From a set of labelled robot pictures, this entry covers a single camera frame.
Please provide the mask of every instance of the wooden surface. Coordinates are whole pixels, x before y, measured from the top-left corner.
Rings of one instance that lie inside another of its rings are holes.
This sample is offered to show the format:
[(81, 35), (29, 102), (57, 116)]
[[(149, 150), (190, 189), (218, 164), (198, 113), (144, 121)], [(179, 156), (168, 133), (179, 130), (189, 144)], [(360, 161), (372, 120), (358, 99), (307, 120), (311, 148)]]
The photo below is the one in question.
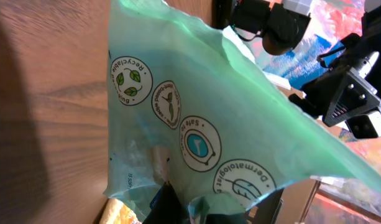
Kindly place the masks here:
[[(211, 22), (211, 0), (171, 0)], [(103, 0), (0, 0), (0, 223), (92, 223), (107, 184)]]

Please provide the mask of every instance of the leaf icon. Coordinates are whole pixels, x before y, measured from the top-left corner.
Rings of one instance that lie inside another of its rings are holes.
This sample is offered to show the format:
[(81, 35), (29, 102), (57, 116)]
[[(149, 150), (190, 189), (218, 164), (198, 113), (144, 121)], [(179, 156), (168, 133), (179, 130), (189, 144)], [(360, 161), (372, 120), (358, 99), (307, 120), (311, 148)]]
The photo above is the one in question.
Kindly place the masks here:
[(256, 186), (243, 179), (236, 179), (235, 181), (227, 180), (232, 183), (233, 192), (241, 195), (248, 200), (255, 200), (260, 196), (260, 192)]
[(168, 94), (168, 102), (170, 102), (170, 103), (172, 102), (172, 93)]
[(118, 89), (120, 90), (120, 86), (124, 84), (124, 75), (122, 74), (122, 72), (118, 74), (116, 81), (117, 81)]
[(173, 106), (172, 103), (170, 103), (170, 114), (171, 114), (171, 121), (173, 119)]
[(138, 93), (138, 91), (136, 90), (135, 87), (129, 87), (128, 89), (124, 91), (124, 93), (127, 94), (128, 96), (136, 96), (136, 93)]
[(134, 80), (135, 82), (140, 82), (140, 75), (139, 72), (136, 70), (132, 70), (129, 74), (130, 78)]

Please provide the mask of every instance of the feather icon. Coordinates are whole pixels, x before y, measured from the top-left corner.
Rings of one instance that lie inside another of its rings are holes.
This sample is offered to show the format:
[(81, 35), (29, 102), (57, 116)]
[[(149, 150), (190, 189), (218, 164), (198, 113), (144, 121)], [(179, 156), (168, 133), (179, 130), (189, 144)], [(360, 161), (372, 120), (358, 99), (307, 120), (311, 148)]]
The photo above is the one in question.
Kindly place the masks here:
[(235, 181), (227, 180), (232, 183), (233, 192), (245, 197), (248, 200), (255, 200), (260, 196), (260, 192), (256, 186), (243, 179), (236, 179)]

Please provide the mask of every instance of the dermatologist label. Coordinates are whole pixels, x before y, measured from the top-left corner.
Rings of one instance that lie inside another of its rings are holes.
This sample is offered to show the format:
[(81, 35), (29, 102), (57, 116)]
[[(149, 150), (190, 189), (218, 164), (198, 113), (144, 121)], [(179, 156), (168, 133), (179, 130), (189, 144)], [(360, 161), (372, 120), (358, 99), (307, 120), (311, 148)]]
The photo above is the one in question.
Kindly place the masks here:
[(180, 149), (190, 169), (206, 172), (214, 168), (221, 157), (221, 138), (209, 121), (189, 116), (180, 125)]
[(152, 107), (155, 115), (168, 127), (176, 129), (180, 122), (181, 103), (177, 87), (165, 81), (154, 90)]
[(246, 159), (233, 159), (222, 164), (214, 178), (215, 193), (227, 192), (244, 207), (273, 192), (276, 183), (262, 166)]
[(138, 58), (119, 57), (111, 64), (110, 79), (121, 103), (127, 106), (143, 102), (153, 87), (149, 68)]

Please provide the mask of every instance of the colorful artwork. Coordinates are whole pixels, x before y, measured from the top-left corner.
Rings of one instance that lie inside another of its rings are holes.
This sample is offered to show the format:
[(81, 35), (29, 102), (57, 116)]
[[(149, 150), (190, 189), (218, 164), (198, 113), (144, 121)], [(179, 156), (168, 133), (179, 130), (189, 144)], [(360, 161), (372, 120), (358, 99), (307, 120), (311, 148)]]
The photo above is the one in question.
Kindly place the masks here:
[(349, 142), (347, 145), (381, 173), (381, 138)]
[(314, 224), (378, 224), (341, 204), (317, 194), (313, 199), (305, 223)]
[(330, 185), (322, 184), (320, 190), (381, 217), (381, 193), (371, 190), (357, 179), (335, 178)]
[[(311, 22), (300, 44), (285, 55), (271, 56), (263, 50), (262, 40), (246, 43), (265, 72), (289, 79), (294, 88), (301, 88), (325, 69), (316, 61), (318, 55), (342, 46), (339, 41), (351, 33), (362, 34), (361, 17), (365, 0), (315, 0)], [(327, 58), (330, 61), (337, 57)]]

